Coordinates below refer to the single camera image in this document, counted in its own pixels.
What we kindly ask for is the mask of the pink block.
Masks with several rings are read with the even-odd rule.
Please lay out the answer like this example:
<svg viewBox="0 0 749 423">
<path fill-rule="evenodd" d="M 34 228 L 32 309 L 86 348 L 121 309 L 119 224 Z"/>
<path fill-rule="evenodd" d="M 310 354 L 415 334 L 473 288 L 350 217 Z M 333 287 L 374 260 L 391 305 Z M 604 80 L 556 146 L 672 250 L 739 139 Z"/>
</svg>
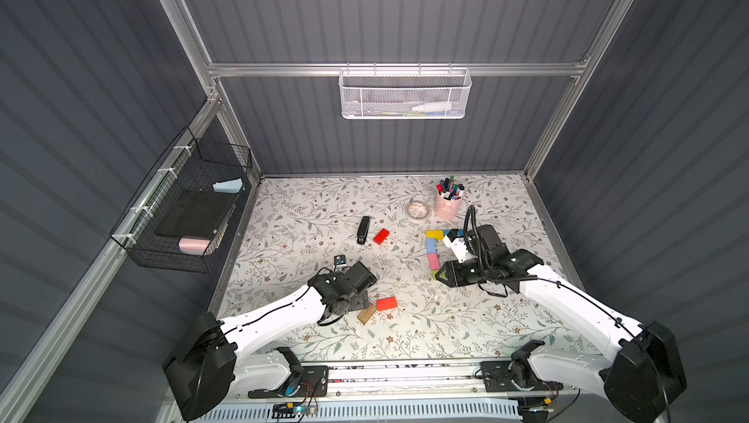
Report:
<svg viewBox="0 0 749 423">
<path fill-rule="evenodd" d="M 437 272 L 441 268 L 439 257 L 437 253 L 431 252 L 427 255 L 429 268 L 432 272 Z"/>
</svg>

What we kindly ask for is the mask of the yellow block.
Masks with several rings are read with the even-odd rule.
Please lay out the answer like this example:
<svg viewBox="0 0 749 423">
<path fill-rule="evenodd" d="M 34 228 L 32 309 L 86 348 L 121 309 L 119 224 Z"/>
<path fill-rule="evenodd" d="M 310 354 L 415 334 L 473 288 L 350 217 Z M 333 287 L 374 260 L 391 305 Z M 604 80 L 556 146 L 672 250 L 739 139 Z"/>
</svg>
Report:
<svg viewBox="0 0 749 423">
<path fill-rule="evenodd" d="M 444 230 L 430 230 L 426 232 L 427 239 L 435 239 L 435 240 L 442 240 L 445 237 L 445 231 Z"/>
</svg>

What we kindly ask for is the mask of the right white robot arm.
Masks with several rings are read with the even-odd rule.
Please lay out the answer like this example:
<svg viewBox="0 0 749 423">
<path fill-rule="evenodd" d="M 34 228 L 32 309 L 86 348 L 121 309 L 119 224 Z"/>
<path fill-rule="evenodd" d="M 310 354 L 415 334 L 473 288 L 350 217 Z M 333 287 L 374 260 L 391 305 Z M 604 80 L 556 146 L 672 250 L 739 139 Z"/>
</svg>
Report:
<svg viewBox="0 0 749 423">
<path fill-rule="evenodd" d="M 490 225 L 452 230 L 443 242 L 456 257 L 441 265 L 438 282 L 448 288 L 504 286 L 546 308 L 597 351 L 580 355 L 531 339 L 511 355 L 505 372 L 516 389 L 568 384 L 606 399 L 631 422 L 671 421 L 671 405 L 688 383 L 670 329 L 612 309 L 526 249 L 509 251 Z"/>
</svg>

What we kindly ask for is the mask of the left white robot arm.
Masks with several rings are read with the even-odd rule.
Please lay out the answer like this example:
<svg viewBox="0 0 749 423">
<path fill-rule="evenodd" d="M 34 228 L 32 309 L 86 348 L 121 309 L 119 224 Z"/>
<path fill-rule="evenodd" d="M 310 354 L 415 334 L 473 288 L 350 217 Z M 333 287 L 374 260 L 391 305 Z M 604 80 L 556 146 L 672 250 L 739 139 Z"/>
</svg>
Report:
<svg viewBox="0 0 749 423">
<path fill-rule="evenodd" d="M 200 315 L 163 362 L 181 418 L 196 420 L 230 394 L 292 395 L 304 369 L 286 347 L 259 349 L 308 325 L 329 327 L 354 310 L 378 278 L 363 263 L 321 268 L 288 296 L 222 320 Z"/>
</svg>

